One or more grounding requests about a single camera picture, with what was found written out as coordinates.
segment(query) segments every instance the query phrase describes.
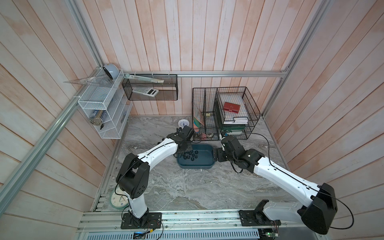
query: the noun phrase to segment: wooden wall panel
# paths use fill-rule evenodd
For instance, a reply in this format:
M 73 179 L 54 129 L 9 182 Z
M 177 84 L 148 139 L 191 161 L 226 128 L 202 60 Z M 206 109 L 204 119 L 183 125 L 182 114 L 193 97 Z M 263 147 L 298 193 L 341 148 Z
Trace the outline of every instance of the wooden wall panel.
M 0 2 L 0 185 L 80 88 L 64 82 L 96 66 L 65 2 Z M 76 111 L 0 218 L 0 238 L 71 239 L 113 144 Z
M 126 71 L 284 69 L 320 3 L 320 0 L 316 3 L 315 0 L 77 1 L 98 50 L 105 56 L 103 60 L 117 63 Z M 120 52 L 124 49 L 130 66 L 122 65 L 116 57 L 125 54 Z M 135 101 L 132 113 L 190 115 L 192 88 L 228 86 L 247 86 L 263 110 L 279 80 L 180 78 L 177 101 Z
M 332 239 L 384 235 L 383 14 L 384 1 L 335 1 L 266 116 L 290 170 L 333 186 L 355 215 Z M 338 207 L 332 226 L 347 227 Z

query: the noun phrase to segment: red wallet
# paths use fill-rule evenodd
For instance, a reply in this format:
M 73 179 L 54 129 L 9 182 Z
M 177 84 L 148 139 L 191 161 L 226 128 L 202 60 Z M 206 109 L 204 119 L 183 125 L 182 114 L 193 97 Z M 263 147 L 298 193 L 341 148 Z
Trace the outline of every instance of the red wallet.
M 239 113 L 240 105 L 237 105 L 237 104 L 234 104 L 234 103 L 225 102 L 224 106 L 223 106 L 223 109 L 225 111 L 228 111 L 228 112 Z

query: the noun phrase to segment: clock face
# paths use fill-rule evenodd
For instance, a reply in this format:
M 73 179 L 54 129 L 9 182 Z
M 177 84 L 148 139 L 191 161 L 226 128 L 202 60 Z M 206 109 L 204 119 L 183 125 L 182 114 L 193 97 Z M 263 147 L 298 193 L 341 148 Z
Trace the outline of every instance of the clock face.
M 123 192 L 119 186 L 117 186 L 116 192 L 118 194 L 127 194 L 126 192 Z M 116 209 L 124 208 L 129 204 L 128 197 L 116 195 L 115 191 L 112 191 L 110 202 L 112 207 Z

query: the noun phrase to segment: marble tabletop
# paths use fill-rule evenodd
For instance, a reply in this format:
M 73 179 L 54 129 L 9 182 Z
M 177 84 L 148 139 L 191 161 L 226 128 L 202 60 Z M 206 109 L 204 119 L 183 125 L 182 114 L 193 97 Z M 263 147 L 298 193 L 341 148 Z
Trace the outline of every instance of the marble tabletop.
M 118 161 L 109 179 L 107 194 L 114 190 L 116 175 L 125 156 L 154 147 L 162 138 L 176 131 L 182 118 L 134 117 L 130 120 Z M 191 117 L 184 118 L 191 122 Z M 271 160 L 285 168 L 262 118 L 253 132 L 267 137 Z M 247 140 L 239 141 L 245 149 L 254 148 L 266 155 L 268 153 L 267 142 L 259 135 L 252 134 Z M 200 144 L 221 146 L 220 141 L 203 141 Z M 247 209 L 255 208 L 263 199 L 295 201 L 289 193 L 265 178 L 246 170 L 240 174 L 234 172 L 229 162 L 216 162 L 211 169 L 182 169 L 173 156 L 165 158 L 151 170 L 144 196 L 150 210 Z M 119 210 L 106 203 L 102 211 Z

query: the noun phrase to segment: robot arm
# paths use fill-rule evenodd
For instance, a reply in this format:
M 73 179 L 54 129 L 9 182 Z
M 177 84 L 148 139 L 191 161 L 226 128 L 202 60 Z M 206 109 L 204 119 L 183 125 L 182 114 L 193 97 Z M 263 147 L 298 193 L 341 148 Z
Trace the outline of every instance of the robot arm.
M 224 151 L 218 149 L 218 161 L 230 161 L 238 167 L 265 177 L 294 196 L 299 202 L 274 203 L 263 200 L 252 212 L 255 221 L 266 224 L 271 220 L 303 222 L 319 234 L 327 234 L 337 212 L 334 189 L 307 181 L 278 166 L 255 149 L 245 150 L 234 136 L 221 140 Z
M 170 134 L 154 148 L 126 156 L 116 183 L 126 192 L 132 215 L 141 219 L 148 213 L 144 191 L 148 186 L 149 171 L 167 156 L 179 157 L 184 151 L 192 150 L 190 138 L 193 129 L 185 126 Z M 298 202 L 274 203 L 261 201 L 253 211 L 256 224 L 270 224 L 271 220 L 303 222 L 313 231 L 326 234 L 337 212 L 334 190 L 324 183 L 322 186 L 307 181 L 278 166 L 255 149 L 245 150 L 234 136 L 221 140 L 223 148 L 216 149 L 214 157 L 219 162 L 230 161 L 244 170 L 265 177 L 294 196 Z

